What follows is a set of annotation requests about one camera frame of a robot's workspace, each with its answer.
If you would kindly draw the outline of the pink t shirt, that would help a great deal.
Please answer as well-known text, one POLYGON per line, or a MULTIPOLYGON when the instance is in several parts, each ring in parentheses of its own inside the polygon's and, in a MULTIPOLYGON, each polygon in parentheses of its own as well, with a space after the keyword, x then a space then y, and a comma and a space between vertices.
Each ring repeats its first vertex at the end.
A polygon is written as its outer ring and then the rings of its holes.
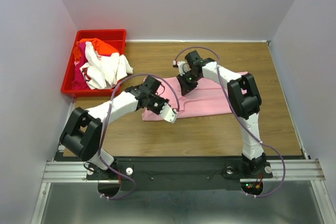
POLYGON ((168 99, 172 108, 180 108, 179 119, 231 113, 221 86, 214 81, 202 78, 192 92, 182 96, 176 77, 165 80, 159 87, 159 96, 168 99))

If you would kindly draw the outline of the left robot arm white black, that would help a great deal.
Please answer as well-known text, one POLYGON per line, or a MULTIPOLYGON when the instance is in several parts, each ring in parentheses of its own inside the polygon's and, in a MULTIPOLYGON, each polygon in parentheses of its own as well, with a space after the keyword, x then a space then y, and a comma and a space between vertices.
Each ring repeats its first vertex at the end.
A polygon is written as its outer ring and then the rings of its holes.
POLYGON ((169 100, 157 94, 161 81, 153 76, 147 76, 145 81, 137 86, 126 88, 118 96, 112 96, 110 101, 96 107, 74 109, 59 143, 70 150, 83 162, 89 162, 99 168, 99 173, 106 179, 116 174, 132 181, 132 174, 123 174, 114 164, 115 159, 102 148, 107 127, 117 119, 139 109, 148 109, 163 120, 174 123, 177 110, 172 108, 169 100))

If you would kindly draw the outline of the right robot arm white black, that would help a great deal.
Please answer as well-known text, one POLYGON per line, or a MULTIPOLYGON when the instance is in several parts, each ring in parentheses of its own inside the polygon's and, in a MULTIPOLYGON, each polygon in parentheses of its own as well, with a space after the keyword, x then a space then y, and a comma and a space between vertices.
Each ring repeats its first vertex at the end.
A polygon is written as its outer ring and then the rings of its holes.
POLYGON ((232 72, 212 58, 201 58, 196 50, 189 52, 184 61, 174 59, 173 67, 179 70, 177 79, 183 96, 192 92, 202 78, 220 84, 229 107, 240 124, 243 174, 248 177, 260 173, 271 174, 272 169, 259 135, 258 118, 262 100, 253 75, 232 72))

